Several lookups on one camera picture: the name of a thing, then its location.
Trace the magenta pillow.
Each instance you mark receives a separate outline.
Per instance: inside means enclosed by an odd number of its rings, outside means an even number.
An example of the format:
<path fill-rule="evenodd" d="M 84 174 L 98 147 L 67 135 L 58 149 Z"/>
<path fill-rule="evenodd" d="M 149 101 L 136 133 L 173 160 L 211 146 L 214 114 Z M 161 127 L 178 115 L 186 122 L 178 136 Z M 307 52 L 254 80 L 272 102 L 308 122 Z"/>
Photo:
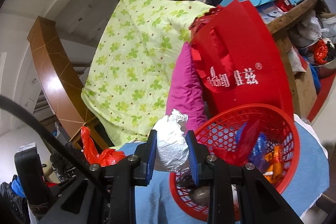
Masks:
<path fill-rule="evenodd" d="M 188 116 L 186 122 L 188 130 L 197 131 L 208 121 L 203 89 L 199 75 L 194 68 L 189 43 L 183 44 L 171 77 L 166 114 L 170 115 L 174 109 Z"/>

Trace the black puffer jacket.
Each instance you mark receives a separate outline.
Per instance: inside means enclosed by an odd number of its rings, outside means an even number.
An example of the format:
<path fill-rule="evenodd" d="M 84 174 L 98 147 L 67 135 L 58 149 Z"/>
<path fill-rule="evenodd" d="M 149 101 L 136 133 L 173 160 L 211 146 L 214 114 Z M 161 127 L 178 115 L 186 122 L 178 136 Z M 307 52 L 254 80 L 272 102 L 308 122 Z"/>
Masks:
<path fill-rule="evenodd" d="M 11 184 L 1 184 L 1 223 L 31 223 L 27 200 L 17 195 Z"/>

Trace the orange wrapper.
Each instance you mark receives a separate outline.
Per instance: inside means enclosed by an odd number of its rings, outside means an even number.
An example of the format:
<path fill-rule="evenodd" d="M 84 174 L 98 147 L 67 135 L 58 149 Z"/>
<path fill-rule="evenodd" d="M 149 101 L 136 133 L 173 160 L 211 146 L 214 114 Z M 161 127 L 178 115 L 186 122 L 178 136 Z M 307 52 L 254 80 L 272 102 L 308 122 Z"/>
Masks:
<path fill-rule="evenodd" d="M 282 146 L 275 145 L 273 152 L 264 156 L 269 164 L 267 170 L 263 173 L 264 177 L 271 183 L 277 184 L 282 178 L 283 162 L 282 162 Z"/>

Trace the green clover pattern quilt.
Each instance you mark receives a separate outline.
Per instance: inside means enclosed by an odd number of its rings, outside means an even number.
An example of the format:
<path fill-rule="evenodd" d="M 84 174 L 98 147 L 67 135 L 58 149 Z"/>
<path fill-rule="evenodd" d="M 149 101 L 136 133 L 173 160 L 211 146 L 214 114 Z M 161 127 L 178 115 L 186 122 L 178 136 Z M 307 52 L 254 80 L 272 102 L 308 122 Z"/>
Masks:
<path fill-rule="evenodd" d="M 171 76 L 200 1 L 120 0 L 94 54 L 81 98 L 113 147 L 145 141 L 165 115 Z"/>

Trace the red gift bag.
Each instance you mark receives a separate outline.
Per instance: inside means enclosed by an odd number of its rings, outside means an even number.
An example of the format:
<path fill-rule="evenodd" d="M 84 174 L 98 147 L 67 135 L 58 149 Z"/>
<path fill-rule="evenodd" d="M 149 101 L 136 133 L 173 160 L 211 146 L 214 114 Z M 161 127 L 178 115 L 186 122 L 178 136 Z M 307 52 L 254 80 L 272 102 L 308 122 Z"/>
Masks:
<path fill-rule="evenodd" d="M 250 1 L 213 7 L 195 18 L 189 30 L 191 56 L 212 117 L 252 103 L 293 115 L 280 52 Z"/>

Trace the brown wooden headboard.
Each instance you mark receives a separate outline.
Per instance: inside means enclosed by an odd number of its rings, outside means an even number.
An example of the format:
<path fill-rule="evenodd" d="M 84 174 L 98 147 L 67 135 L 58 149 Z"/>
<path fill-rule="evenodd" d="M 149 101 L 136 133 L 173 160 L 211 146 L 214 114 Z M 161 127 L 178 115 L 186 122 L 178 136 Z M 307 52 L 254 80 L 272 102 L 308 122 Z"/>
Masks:
<path fill-rule="evenodd" d="M 80 129 L 87 126 L 96 146 L 104 150 L 110 142 L 104 139 L 104 129 L 81 99 L 84 87 L 75 72 L 59 38 L 56 23 L 37 17 L 27 40 L 35 69 L 51 110 L 70 137 L 74 147 L 80 148 Z"/>

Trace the blue plastic bag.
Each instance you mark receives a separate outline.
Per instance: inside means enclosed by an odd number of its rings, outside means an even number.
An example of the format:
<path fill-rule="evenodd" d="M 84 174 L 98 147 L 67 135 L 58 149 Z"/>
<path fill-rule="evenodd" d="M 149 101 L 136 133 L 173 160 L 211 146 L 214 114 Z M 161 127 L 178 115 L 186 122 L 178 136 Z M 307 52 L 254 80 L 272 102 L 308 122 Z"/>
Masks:
<path fill-rule="evenodd" d="M 253 163 L 261 172 L 264 172 L 268 168 L 268 163 L 264 159 L 266 155 L 266 135 L 261 132 L 253 146 L 248 161 Z"/>

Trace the red plastic mesh basket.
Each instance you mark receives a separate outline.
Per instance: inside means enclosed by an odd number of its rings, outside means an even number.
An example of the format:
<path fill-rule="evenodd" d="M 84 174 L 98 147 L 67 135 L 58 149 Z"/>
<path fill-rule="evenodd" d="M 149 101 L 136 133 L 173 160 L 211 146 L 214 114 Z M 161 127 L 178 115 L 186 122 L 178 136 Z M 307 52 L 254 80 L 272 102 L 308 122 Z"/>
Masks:
<path fill-rule="evenodd" d="M 282 146 L 284 167 L 282 178 L 277 184 L 271 184 L 282 195 L 297 169 L 300 149 L 294 119 L 288 114 L 266 104 L 243 105 L 210 119 L 194 131 L 194 135 L 199 144 L 208 148 L 210 154 L 223 159 L 229 165 L 243 167 L 251 163 L 248 161 L 248 156 L 261 132 L 267 138 L 266 154 L 273 152 L 275 145 Z M 190 166 L 171 174 L 169 183 L 177 205 L 189 216 L 207 222 L 210 187 L 195 185 Z M 240 223 L 238 193 L 235 185 L 232 185 L 232 193 L 235 223 Z"/>

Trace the white foil ball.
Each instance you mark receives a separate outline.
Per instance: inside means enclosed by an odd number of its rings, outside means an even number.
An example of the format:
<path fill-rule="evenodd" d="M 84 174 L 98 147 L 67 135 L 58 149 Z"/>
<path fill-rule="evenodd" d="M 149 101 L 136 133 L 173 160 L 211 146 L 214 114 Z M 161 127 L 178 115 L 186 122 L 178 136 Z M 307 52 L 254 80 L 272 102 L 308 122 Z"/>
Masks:
<path fill-rule="evenodd" d="M 176 173 L 189 166 L 189 147 L 185 132 L 188 115 L 173 109 L 157 121 L 153 129 L 157 132 L 157 151 L 154 169 Z"/>

